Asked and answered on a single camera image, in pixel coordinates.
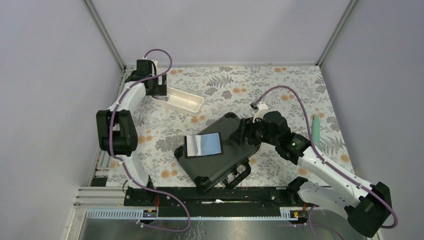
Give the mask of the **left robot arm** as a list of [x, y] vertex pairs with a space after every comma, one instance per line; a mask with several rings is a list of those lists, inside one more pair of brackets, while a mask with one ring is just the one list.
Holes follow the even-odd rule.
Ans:
[[151, 177], [136, 160], [138, 134], [131, 111], [146, 96], [166, 94], [169, 69], [158, 73], [157, 65], [157, 60], [139, 59], [116, 101], [96, 113], [100, 149], [122, 165], [128, 184], [126, 194], [131, 196], [138, 189], [135, 197], [144, 206], [152, 204], [161, 191], [154, 189]]

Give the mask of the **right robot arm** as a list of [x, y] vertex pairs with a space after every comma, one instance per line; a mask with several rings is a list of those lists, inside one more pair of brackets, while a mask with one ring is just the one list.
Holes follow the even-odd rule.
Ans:
[[331, 188], [297, 177], [287, 186], [287, 201], [293, 206], [303, 202], [318, 205], [347, 219], [359, 234], [372, 238], [393, 214], [391, 192], [387, 185], [364, 180], [337, 165], [316, 149], [306, 137], [292, 132], [287, 120], [270, 111], [262, 118], [243, 118], [230, 138], [238, 145], [266, 143], [279, 156], [307, 169]]

